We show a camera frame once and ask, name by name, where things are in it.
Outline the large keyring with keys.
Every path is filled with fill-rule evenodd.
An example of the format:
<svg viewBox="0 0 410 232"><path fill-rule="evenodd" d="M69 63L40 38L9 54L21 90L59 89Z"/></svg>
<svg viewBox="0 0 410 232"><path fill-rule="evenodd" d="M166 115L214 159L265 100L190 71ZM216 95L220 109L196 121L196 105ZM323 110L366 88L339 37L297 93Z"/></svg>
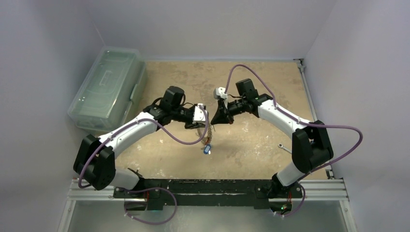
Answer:
<svg viewBox="0 0 410 232"><path fill-rule="evenodd" d="M205 145L211 144L212 139L213 139L213 132L214 132L214 127L209 123L207 131L206 131L206 135L201 139L201 143L202 143L202 146L203 146L201 148L202 151L203 151Z"/></svg>

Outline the translucent green plastic storage box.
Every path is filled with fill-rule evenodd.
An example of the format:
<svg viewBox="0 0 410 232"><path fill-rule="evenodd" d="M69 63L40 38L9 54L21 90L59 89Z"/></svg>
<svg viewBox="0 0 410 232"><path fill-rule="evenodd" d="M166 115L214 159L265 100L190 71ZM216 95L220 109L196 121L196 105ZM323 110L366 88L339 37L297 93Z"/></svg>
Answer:
<svg viewBox="0 0 410 232"><path fill-rule="evenodd" d="M74 124L106 133L130 121L147 82L146 63L137 49L101 49L68 109Z"/></svg>

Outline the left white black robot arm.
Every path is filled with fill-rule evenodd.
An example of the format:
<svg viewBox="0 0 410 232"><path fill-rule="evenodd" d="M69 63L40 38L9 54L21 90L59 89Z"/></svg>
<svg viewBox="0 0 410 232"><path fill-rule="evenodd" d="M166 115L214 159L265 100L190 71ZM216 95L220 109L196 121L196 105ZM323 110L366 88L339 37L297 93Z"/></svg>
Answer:
<svg viewBox="0 0 410 232"><path fill-rule="evenodd" d="M128 123L99 137L86 136L73 164L73 170L79 175L78 186L96 190L113 186L125 189L133 198L140 197L144 193L144 184L139 181L141 175L131 169L117 169L115 161L128 147L158 130L175 139L165 129L172 121L184 123L188 130L207 128L206 106L196 103L186 108L185 99L183 89L170 86L162 97L155 99Z"/></svg>

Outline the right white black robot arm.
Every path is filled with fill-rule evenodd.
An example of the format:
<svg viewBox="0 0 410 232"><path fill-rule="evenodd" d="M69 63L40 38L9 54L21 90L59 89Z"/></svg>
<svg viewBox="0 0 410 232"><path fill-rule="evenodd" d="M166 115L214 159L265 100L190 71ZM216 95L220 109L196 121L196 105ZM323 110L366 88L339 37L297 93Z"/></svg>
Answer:
<svg viewBox="0 0 410 232"><path fill-rule="evenodd" d="M234 116L247 112L273 124L292 142L292 161L272 176L271 184L265 190L268 197L284 196L304 175L333 158L328 132L321 121L309 122L282 109L279 104L274 104L273 97L259 94L249 78L237 82L236 88L239 99L234 101L228 101L226 88L214 90L218 107L211 124L233 124Z"/></svg>

